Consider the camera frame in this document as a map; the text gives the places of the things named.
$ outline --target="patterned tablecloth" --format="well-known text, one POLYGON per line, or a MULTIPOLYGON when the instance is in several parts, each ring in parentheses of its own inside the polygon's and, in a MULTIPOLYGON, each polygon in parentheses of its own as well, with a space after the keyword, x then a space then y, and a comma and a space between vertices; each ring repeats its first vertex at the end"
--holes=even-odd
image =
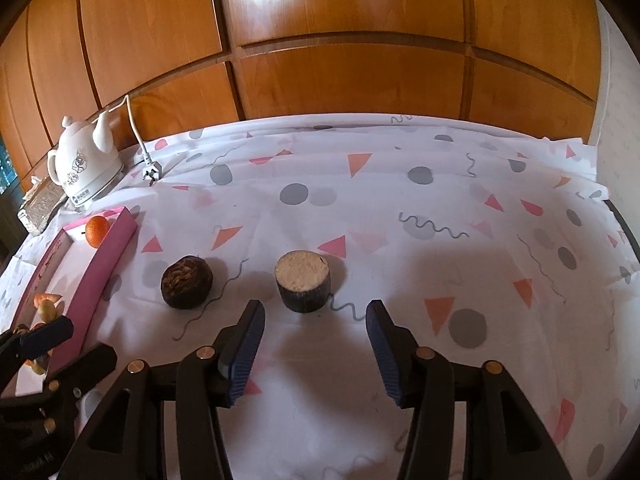
MULTIPOLYGON (((262 300, 246 395, 220 413, 236 480, 396 476, 411 413, 385 395, 362 320, 372 299, 451 361, 503 362, 575 479, 604 478, 620 458, 640 422, 640 265, 602 202, 594 147, 377 114, 248 121, 148 146, 164 179, 143 183, 130 150, 129 173, 93 206, 125 205, 140 227, 86 344, 113 345, 118 371, 172 362, 262 300), (333 307, 283 306, 273 267, 294 249, 326 255, 333 307), (186 254, 210 263, 212 297, 224 290, 205 310, 162 302, 162 272, 186 254)), ((5 326, 48 241, 77 216, 67 205, 0 278, 5 326)))

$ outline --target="pink box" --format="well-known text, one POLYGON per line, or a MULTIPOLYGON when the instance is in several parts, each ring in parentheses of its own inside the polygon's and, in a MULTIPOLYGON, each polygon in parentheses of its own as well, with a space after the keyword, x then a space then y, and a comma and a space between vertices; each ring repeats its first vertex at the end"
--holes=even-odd
MULTIPOLYGON (((60 230, 36 267, 12 322, 14 328, 20 323, 34 326, 41 321, 33 306, 36 292, 62 295, 57 307, 73 322, 74 334, 53 351, 48 372, 63 367, 80 354, 102 290, 138 227, 126 207, 92 216, 98 215, 111 223, 100 247, 92 248, 83 234, 83 227, 91 217, 82 218, 60 230)), ((30 368, 22 367, 18 373, 16 393, 41 390, 42 377, 30 368)))

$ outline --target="brown cylindrical object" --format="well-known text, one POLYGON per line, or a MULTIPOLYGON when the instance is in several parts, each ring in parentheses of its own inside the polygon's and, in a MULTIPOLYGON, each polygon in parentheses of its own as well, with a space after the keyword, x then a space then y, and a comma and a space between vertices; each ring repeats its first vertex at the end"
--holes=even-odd
POLYGON ((197 256, 185 256, 167 267, 160 291, 165 303, 181 310, 194 308, 207 299, 213 285, 213 272, 197 256))
POLYGON ((313 312, 329 299, 331 275, 320 254, 291 251, 278 260, 274 274, 282 302, 294 312, 313 312))

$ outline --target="tangerine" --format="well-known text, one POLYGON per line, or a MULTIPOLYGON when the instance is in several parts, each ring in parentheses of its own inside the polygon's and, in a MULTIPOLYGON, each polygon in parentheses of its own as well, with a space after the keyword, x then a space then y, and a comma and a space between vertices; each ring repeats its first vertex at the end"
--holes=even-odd
POLYGON ((111 225, 104 216, 92 216, 84 227, 84 236, 91 247, 97 249, 109 232, 111 225))

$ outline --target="white ceramic kettle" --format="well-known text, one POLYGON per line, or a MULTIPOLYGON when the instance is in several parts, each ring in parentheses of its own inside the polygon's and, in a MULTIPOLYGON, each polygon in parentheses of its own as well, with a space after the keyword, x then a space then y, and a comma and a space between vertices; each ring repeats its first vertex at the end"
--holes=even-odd
POLYGON ((58 148, 47 156, 47 169, 52 181, 78 206, 114 180, 122 162, 113 145, 107 111, 95 124, 65 116, 62 126, 58 148))

